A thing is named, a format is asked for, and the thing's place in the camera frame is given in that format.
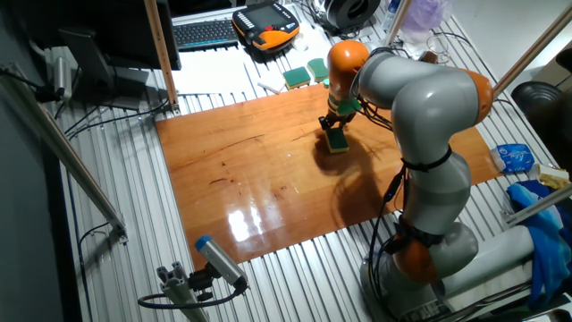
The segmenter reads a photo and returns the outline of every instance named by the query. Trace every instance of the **metal rail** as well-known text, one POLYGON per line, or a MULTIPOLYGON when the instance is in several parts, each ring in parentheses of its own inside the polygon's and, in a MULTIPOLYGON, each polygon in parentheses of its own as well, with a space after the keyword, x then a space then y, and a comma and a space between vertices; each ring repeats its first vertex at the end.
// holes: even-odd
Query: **metal rail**
MULTIPOLYGON (((9 70, 26 78, 16 64, 12 64, 9 70)), ((62 161, 66 169, 80 184, 81 188, 86 192, 101 214, 109 221, 119 235, 120 242, 126 242, 127 232, 122 218, 117 211, 115 211, 99 185, 97 185, 96 180, 91 176, 89 170, 81 161, 80 156, 78 156, 62 130, 57 126, 54 118, 36 101, 28 85, 8 76, 1 76, 0 84, 6 88, 8 93, 13 94, 13 98, 18 103, 18 107, 28 116, 28 119, 42 139, 48 144, 52 151, 54 151, 60 161, 62 161)))
POLYGON ((572 20, 572 4, 556 18, 548 29, 533 43, 525 54, 510 67, 509 71, 502 76, 493 89, 494 98, 497 98, 502 91, 540 54, 548 44, 568 25, 572 20))

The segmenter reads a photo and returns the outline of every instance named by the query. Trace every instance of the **slotted aluminum table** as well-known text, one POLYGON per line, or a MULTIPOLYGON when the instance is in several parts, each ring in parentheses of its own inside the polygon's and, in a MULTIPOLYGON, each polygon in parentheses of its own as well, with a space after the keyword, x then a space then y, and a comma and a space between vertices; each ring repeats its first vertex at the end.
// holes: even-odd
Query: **slotted aluminum table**
MULTIPOLYGON (((300 21, 310 23, 298 7, 291 10, 300 21)), ((173 23, 229 19, 230 15, 231 11, 205 13, 177 18, 173 23)), ((371 35, 360 38, 360 41, 383 38, 384 32, 379 26, 383 16, 384 10, 378 9, 369 23, 371 35)), ((435 31, 453 32, 470 39, 455 17, 435 31)), ((328 47, 341 41, 323 33, 322 37, 324 45, 328 47)), ((241 55, 237 47, 218 50, 236 51, 237 55, 241 55)), ((48 60, 53 59, 53 53, 48 53, 48 60)), ((493 83, 498 79, 498 75, 491 74, 478 53, 463 41, 450 38, 450 54, 450 65, 480 72, 493 83)), ((181 114, 199 113, 273 95, 257 86, 260 77, 269 72, 285 72, 303 66, 311 58, 313 57, 306 57, 303 52, 292 49, 265 64, 247 59, 244 68, 251 81, 247 91, 227 95, 180 96, 181 114)), ((154 71, 150 83, 163 88, 162 73, 154 71)), ((500 98, 511 101, 506 93, 500 98)), ((147 102, 141 103, 141 109, 148 110, 157 102, 158 98, 150 95, 147 102)), ((63 129, 67 129, 90 108, 76 104, 73 108, 66 109, 58 122, 63 129)), ((102 107, 88 117, 87 122, 97 123, 133 113, 102 107)), ((157 115, 156 119, 176 116, 166 113, 157 115)), ((477 125, 477 129, 490 148, 504 143, 526 143, 537 162, 556 164, 523 114, 514 106, 494 103, 491 114, 477 125)), ((71 139, 71 142, 103 191, 124 216, 129 235, 129 242, 121 245, 107 239, 110 230, 105 227, 86 238, 82 244, 93 319, 184 321, 185 317, 178 310, 151 310, 137 305, 139 297, 160 292, 157 267, 169 267, 173 261, 179 260, 188 272, 194 270, 153 120, 144 116, 141 119, 133 117, 108 123, 84 131, 71 139)), ((104 223, 105 219, 72 178, 68 185, 68 175, 64 169, 62 179, 71 239, 75 240, 88 229, 104 223), (74 215, 79 227, 77 232, 74 229, 74 215)), ((501 224, 500 212, 509 208, 505 189, 513 182, 526 179, 526 174, 512 174, 472 187, 471 198, 459 220, 468 225, 480 241, 501 233, 505 228, 501 224)), ((380 234, 383 238, 388 238, 393 233, 392 225, 389 225, 391 220, 395 220, 394 217, 387 216, 384 225, 381 225, 380 234)), ((367 221, 240 263, 248 275, 250 290, 246 296, 206 309, 207 314, 212 321, 371 320, 368 307, 362 300, 358 270, 366 255, 365 245, 372 235, 372 229, 372 222, 367 221)), ((84 320, 88 321, 78 249, 75 243, 72 247, 76 258, 82 314, 84 320)), ((460 294, 451 302, 457 308, 462 308, 486 295, 529 279, 531 272, 530 263, 517 267, 460 294)), ((212 292, 215 298, 222 298, 229 295, 231 290, 221 280, 214 284, 212 292)), ((522 292, 510 300, 525 295, 526 292, 522 292)))

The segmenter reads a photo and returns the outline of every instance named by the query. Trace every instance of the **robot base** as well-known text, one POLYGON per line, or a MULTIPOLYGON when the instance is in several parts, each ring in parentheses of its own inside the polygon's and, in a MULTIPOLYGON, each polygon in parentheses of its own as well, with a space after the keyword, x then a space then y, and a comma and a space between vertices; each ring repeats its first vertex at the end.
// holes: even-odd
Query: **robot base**
MULTIPOLYGON (((364 258, 359 268, 359 277, 364 291, 364 301, 370 309, 373 321, 388 321, 382 304, 375 298, 373 285, 369 279, 368 266, 369 258, 364 258)), ((389 309, 399 321, 419 321, 442 313, 440 308, 448 310, 442 304, 440 305, 440 302, 433 293, 431 285, 414 291, 387 292, 382 289, 382 293, 385 307, 389 309)))

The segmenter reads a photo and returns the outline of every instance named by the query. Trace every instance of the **green sponge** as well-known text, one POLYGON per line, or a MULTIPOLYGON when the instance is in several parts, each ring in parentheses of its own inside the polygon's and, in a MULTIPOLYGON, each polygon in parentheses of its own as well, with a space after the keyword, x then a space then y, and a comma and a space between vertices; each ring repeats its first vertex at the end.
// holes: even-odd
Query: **green sponge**
POLYGON ((310 83, 310 74, 307 73, 306 68, 299 67, 282 74, 286 80, 286 87, 288 89, 297 89, 298 87, 310 83))
POLYGON ((324 59, 316 58, 307 62, 307 69, 314 75, 314 81, 320 82, 328 78, 328 69, 325 68, 324 59))
POLYGON ((333 128, 325 131, 325 140, 328 142, 330 153, 342 153, 349 150, 346 136, 342 128, 333 128))

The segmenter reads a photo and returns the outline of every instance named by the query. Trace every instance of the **wooden board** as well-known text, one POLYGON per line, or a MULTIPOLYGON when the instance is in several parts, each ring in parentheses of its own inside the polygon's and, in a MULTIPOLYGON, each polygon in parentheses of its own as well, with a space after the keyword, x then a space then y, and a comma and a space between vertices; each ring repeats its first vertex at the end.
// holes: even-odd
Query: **wooden board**
MULTIPOLYGON (((316 85, 157 123, 197 269, 204 234, 242 262, 377 216, 401 168, 393 134, 356 115, 349 152, 331 155, 317 120, 327 93, 316 85)), ((473 184, 498 176, 475 128, 450 144, 473 184)))

